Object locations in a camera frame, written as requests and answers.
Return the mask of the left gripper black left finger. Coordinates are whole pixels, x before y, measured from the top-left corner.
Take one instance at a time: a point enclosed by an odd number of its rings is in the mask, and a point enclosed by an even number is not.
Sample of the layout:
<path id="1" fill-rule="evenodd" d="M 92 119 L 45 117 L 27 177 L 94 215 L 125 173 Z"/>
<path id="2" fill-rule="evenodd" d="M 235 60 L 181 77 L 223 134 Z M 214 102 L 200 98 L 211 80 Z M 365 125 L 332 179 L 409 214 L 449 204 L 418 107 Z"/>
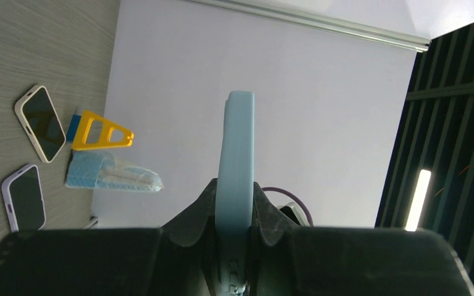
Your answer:
<path id="1" fill-rule="evenodd" d="M 8 234 L 0 295 L 212 295 L 202 260 L 216 184 L 161 228 Z"/>

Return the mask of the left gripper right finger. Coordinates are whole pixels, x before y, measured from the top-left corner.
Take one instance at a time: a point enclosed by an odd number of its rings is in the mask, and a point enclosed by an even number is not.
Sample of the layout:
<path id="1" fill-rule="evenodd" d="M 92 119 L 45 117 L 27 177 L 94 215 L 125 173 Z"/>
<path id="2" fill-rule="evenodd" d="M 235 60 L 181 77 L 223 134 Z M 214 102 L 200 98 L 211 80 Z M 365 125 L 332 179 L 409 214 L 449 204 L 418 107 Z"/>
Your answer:
<path id="1" fill-rule="evenodd" d="M 259 251 L 254 295 L 474 295 L 439 234 L 300 226 L 254 186 Z"/>

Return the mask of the phone with blue case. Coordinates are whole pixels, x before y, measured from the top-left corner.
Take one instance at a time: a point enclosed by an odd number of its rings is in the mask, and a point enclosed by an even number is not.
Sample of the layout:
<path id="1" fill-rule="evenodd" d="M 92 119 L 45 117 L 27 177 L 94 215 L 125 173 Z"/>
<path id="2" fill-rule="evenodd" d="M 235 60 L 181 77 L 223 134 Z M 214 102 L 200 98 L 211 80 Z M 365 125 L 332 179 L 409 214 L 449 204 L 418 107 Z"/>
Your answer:
<path id="1" fill-rule="evenodd" d="M 217 295 L 242 295 L 254 193 L 254 94 L 232 91 L 225 102 L 215 192 Z"/>

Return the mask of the phone with lilac case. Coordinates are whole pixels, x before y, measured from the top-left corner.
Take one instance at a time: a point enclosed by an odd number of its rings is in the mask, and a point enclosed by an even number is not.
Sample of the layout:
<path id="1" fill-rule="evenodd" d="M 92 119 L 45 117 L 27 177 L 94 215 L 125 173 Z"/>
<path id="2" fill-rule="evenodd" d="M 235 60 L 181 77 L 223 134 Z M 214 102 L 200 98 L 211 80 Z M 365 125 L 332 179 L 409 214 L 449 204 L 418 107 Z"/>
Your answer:
<path id="1" fill-rule="evenodd" d="M 27 164 L 1 184 L 10 231 L 37 231 L 46 223 L 46 210 L 37 165 Z"/>

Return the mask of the phone with pink case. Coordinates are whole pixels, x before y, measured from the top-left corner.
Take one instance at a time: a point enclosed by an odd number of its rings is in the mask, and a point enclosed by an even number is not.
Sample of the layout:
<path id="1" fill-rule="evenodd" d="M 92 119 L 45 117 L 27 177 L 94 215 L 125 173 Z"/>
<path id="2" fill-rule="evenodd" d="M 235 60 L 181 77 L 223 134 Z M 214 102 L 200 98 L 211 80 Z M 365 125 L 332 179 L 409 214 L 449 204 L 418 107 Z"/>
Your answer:
<path id="1" fill-rule="evenodd" d="M 66 144 L 66 135 L 45 86 L 36 84 L 17 100 L 14 112 L 43 163 L 52 163 Z"/>

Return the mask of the blue plastic bag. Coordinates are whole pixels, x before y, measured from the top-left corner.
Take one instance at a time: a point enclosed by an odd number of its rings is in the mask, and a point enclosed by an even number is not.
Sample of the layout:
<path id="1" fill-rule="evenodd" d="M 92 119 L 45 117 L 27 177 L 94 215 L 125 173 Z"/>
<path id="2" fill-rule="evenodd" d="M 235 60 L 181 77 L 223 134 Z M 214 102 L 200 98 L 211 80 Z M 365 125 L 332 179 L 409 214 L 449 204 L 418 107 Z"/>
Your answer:
<path id="1" fill-rule="evenodd" d="M 67 141 L 71 144 L 81 113 L 75 113 L 70 121 Z M 72 149 L 65 186 L 74 189 L 109 189 L 149 193 L 159 192 L 164 188 L 157 173 L 115 157 L 107 149 L 84 151 Z"/>

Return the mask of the yellow plastic tool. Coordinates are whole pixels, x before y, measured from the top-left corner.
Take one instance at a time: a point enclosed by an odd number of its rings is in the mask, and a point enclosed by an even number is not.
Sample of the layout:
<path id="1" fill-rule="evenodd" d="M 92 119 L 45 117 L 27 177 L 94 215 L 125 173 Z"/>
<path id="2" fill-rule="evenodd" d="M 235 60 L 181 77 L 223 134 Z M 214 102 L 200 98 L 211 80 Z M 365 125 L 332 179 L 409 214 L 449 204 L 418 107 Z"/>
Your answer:
<path id="1" fill-rule="evenodd" d="M 71 148 L 75 151 L 130 147 L 134 133 L 90 110 L 82 111 Z"/>

